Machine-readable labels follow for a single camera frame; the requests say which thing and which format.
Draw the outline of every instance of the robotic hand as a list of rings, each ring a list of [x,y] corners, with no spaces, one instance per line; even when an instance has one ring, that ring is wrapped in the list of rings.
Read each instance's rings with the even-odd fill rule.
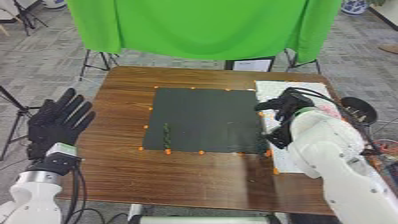
[[[267,139],[289,150],[305,174],[322,177],[326,201],[344,224],[398,223],[397,196],[363,157],[369,144],[354,126],[315,108],[296,88],[255,109],[278,112],[282,127]]]
[[[45,101],[40,112],[29,120],[33,144],[27,154],[31,160],[45,158],[56,143],[75,145],[79,135],[97,117],[97,113],[90,112],[91,107],[93,104],[84,102],[84,96],[77,96],[75,89],[68,89],[58,102],[54,100]]]
[[[29,120],[33,144],[27,152],[35,163],[12,187],[15,201],[0,206],[0,223],[61,223],[63,215],[54,197],[63,190],[61,176],[72,170],[77,173],[81,158],[74,145],[97,116],[90,112],[91,107],[93,104],[84,102],[75,89],[68,89],[58,102],[45,101]]]
[[[294,88],[289,88],[282,96],[260,103],[255,107],[257,111],[276,110],[276,120],[282,121],[282,126],[266,135],[266,138],[282,149],[292,143],[290,125],[296,114],[305,108],[314,107],[314,100],[298,93]]]

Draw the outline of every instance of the green backdrop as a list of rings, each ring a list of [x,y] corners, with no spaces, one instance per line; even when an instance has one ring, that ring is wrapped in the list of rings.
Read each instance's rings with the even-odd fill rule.
[[[202,59],[317,59],[342,0],[68,0],[88,49]]]

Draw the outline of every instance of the tripod leg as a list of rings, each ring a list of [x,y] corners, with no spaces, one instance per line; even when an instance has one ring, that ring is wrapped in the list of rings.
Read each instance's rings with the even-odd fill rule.
[[[19,112],[17,113],[17,120],[15,120],[15,124],[13,124],[13,128],[12,128],[12,132],[10,132],[10,138],[8,138],[8,142],[6,142],[6,146],[4,146],[4,152],[3,152],[3,156],[0,156],[0,161],[4,161],[6,153],[8,153],[8,150],[10,150],[10,144],[13,142],[13,137],[15,137],[15,132],[17,132],[17,127],[19,127],[22,116],[24,116],[22,112]]]
[[[84,58],[84,67],[83,67],[79,81],[83,81],[83,78],[84,78],[84,72],[86,72],[86,67],[88,67],[90,56],[91,56],[91,50],[88,49],[88,51],[86,51],[86,58]]]
[[[111,67],[109,67],[109,62],[107,62],[107,58],[106,58],[106,54],[104,54],[104,52],[100,53],[100,55],[102,55],[102,58],[104,58],[104,64],[106,64],[106,69],[104,69],[104,71],[109,71],[109,70],[111,70]]]
[[[120,66],[120,63],[118,63],[118,61],[116,61],[116,58],[115,58],[113,54],[109,54],[109,59],[111,59],[111,61],[115,62],[115,64]]]
[[[322,70],[321,70],[321,61],[319,61],[319,59],[315,59],[315,65],[317,65],[319,74],[322,75]]]

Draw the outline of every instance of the gray floor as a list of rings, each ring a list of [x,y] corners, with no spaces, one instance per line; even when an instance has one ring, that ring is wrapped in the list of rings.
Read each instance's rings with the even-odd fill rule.
[[[58,98],[65,89],[75,87],[90,99],[107,76],[107,72],[88,70],[86,79],[77,80],[84,45],[72,22],[68,10],[51,11],[42,7],[36,15],[49,23],[49,28],[40,25],[33,36],[26,36],[20,24],[6,24],[12,37],[0,34],[0,85],[10,89],[26,105],[40,105],[45,98]],[[328,76],[340,96],[363,98],[379,110],[383,121],[398,117],[398,56],[378,49],[379,44],[398,43],[398,33],[367,13],[353,17],[340,14],[331,30],[330,40],[321,54],[324,75]],[[223,69],[225,61],[189,60],[170,56],[129,50],[118,59],[122,65],[163,66],[202,69]],[[99,54],[93,54],[91,63],[102,65]],[[285,71],[287,59],[278,57],[274,71]],[[315,72],[315,66],[308,65],[296,72]],[[17,109],[0,99],[0,143],[12,128]],[[398,125],[392,125],[378,133],[378,138],[397,139]],[[26,158],[26,144],[17,143],[0,167]],[[27,162],[0,171],[0,204],[10,200],[8,189],[19,172]],[[111,217],[125,212],[129,205],[93,202]],[[148,213],[155,215],[264,215],[258,212],[219,211],[173,207],[148,207]],[[95,215],[88,215],[83,223],[99,223]]]

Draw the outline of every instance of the metal pole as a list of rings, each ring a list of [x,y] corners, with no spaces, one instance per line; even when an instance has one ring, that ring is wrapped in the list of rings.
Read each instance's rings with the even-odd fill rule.
[[[12,101],[13,105],[19,107],[19,109],[22,111],[27,111],[27,107],[22,105],[22,103],[19,102],[17,98],[13,97],[10,91],[4,89],[3,86],[0,86],[0,93],[4,94],[8,100]]]
[[[19,127],[22,116],[24,116],[22,112],[19,111],[19,113],[17,113],[17,120],[15,120],[15,124],[13,124],[13,128],[12,128],[12,132],[10,132],[10,138],[8,138],[4,151],[3,151],[0,161],[4,161],[6,153],[8,153],[8,150],[10,150],[10,144],[13,142],[13,137],[15,137],[15,132],[17,132],[17,127]]]

